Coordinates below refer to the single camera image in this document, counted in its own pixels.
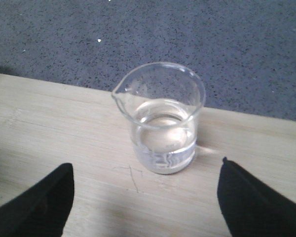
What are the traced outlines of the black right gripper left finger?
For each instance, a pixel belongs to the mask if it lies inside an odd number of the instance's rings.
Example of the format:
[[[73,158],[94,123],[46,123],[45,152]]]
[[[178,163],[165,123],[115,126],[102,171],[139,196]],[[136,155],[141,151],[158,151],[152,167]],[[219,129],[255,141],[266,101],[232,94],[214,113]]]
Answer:
[[[0,237],[60,237],[74,201],[74,170],[64,163],[0,207]]]

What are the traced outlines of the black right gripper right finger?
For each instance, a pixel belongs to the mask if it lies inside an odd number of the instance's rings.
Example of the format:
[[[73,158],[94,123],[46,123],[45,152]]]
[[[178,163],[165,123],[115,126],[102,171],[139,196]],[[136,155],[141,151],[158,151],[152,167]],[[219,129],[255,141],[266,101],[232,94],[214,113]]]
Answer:
[[[296,203],[227,158],[217,196],[233,237],[296,237]]]

